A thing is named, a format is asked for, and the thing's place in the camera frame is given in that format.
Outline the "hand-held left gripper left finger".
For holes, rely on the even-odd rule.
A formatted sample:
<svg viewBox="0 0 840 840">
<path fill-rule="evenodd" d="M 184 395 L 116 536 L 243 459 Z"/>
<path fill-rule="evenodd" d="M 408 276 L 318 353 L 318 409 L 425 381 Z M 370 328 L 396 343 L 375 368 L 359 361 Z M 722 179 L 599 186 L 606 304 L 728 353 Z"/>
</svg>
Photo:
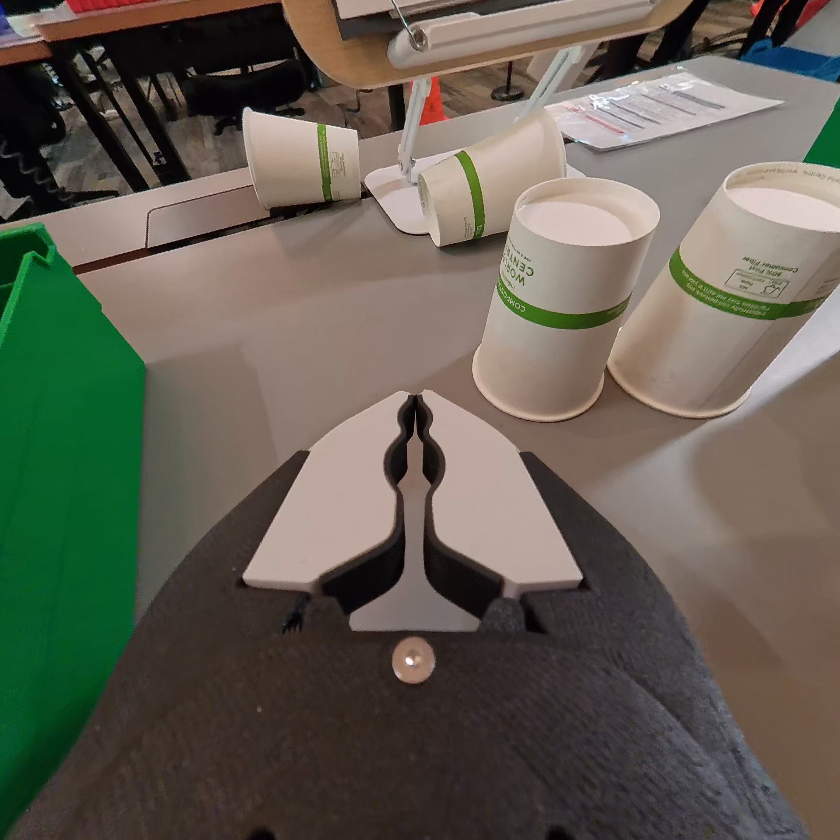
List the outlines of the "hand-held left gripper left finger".
<svg viewBox="0 0 840 840">
<path fill-rule="evenodd" d="M 311 446 L 243 573 L 246 586 L 328 596 L 345 615 L 393 588 L 404 569 L 399 483 L 416 408 L 415 395 L 396 392 Z"/>
</svg>

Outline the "brown wooden table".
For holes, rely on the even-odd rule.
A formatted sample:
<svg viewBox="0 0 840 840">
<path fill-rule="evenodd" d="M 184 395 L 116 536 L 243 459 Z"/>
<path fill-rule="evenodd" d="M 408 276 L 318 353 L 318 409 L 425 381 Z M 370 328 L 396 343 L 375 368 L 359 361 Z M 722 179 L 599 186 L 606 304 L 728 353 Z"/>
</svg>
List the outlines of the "brown wooden table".
<svg viewBox="0 0 840 840">
<path fill-rule="evenodd" d="M 118 73 L 129 98 L 161 152 L 161 182 L 187 182 L 191 176 L 162 120 L 143 93 L 140 79 L 187 68 L 231 70 L 293 58 L 298 41 L 281 2 L 145 2 L 75 13 L 68 3 L 39 14 L 35 32 L 47 43 L 53 67 L 134 192 L 146 187 L 102 117 L 95 117 L 89 95 L 74 75 L 76 53 L 99 43 Z"/>
</svg>

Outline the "orange traffic cone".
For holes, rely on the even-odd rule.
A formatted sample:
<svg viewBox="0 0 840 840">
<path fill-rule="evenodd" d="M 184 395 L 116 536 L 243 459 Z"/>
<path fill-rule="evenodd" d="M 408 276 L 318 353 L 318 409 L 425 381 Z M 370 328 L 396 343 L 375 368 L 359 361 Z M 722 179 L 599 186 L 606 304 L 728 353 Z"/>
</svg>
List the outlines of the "orange traffic cone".
<svg viewBox="0 0 840 840">
<path fill-rule="evenodd" d="M 418 124 L 424 126 L 441 123 L 447 119 L 448 116 L 445 114 L 439 77 L 431 77 L 429 93 L 423 102 L 423 109 Z"/>
</svg>

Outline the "laminated paper sheet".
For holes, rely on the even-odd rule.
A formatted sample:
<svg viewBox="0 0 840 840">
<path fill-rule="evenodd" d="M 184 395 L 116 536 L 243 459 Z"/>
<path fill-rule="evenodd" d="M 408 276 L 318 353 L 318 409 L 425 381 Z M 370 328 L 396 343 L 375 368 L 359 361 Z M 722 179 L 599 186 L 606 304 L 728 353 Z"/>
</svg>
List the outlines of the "laminated paper sheet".
<svg viewBox="0 0 840 840">
<path fill-rule="evenodd" d="M 779 107 L 687 71 L 547 106 L 566 140 L 593 151 L 631 148 Z"/>
</svg>

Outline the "wooden document stand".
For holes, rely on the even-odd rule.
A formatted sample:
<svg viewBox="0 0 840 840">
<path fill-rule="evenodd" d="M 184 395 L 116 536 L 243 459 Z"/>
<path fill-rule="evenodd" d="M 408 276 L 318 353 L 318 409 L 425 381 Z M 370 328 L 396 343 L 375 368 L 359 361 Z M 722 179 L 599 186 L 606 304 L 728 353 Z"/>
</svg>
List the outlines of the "wooden document stand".
<svg viewBox="0 0 840 840">
<path fill-rule="evenodd" d="M 458 14 L 404 24 L 394 36 L 344 40 L 332 2 L 282 2 L 288 24 L 313 63 L 330 78 L 355 89 L 391 88 L 412 82 L 397 163 L 364 177 L 364 185 L 409 235 L 426 235 L 417 178 L 448 153 L 415 161 L 419 118 L 431 77 L 553 52 L 535 91 L 518 111 L 519 121 L 546 106 L 585 63 L 585 50 L 603 41 L 662 28 L 688 6 L 684 1 L 554 1 L 557 6 L 501 14 Z"/>
</svg>

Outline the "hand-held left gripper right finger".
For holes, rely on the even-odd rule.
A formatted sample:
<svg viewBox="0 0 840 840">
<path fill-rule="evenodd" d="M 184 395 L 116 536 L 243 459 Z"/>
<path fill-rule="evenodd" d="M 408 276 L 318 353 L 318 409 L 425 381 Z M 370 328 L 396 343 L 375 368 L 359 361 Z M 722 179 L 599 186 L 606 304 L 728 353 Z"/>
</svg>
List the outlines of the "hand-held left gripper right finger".
<svg viewBox="0 0 840 840">
<path fill-rule="evenodd" d="M 428 582 L 477 619 L 498 598 L 573 591 L 584 576 L 523 453 L 441 395 L 416 398 L 429 484 L 423 524 Z"/>
</svg>

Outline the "white paper cup green band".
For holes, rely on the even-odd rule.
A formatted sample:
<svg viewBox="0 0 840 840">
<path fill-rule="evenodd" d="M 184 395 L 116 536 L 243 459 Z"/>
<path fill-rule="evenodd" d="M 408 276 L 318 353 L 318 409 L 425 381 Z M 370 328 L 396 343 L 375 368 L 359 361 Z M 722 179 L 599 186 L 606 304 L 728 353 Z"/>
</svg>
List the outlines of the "white paper cup green band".
<svg viewBox="0 0 840 840">
<path fill-rule="evenodd" d="M 837 288 L 838 219 L 836 167 L 731 172 L 626 318 L 614 381 L 670 415 L 734 411 Z"/>
<path fill-rule="evenodd" d="M 596 402 L 659 219 L 645 192 L 601 178 L 520 195 L 472 361 L 489 403 L 552 423 Z"/>
<path fill-rule="evenodd" d="M 428 233 L 440 248 L 505 233 L 522 193 L 565 176 L 562 134 L 539 108 L 418 176 Z"/>
<path fill-rule="evenodd" d="M 245 108 L 241 129 L 255 193 L 267 210 L 361 198 L 355 129 Z"/>
</svg>

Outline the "green plastic bin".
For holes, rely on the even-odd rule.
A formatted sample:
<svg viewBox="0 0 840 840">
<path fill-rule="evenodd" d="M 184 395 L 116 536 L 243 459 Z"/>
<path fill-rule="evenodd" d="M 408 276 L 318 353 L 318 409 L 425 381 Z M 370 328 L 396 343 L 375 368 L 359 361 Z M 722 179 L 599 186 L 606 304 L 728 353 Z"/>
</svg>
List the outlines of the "green plastic bin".
<svg viewBox="0 0 840 840">
<path fill-rule="evenodd" d="M 832 113 L 829 115 L 811 148 L 806 153 L 803 162 L 839 168 L 839 130 L 840 101 L 837 101 Z"/>
<path fill-rule="evenodd" d="M 46 226 L 1 236 L 1 829 L 133 630 L 146 368 Z"/>
</svg>

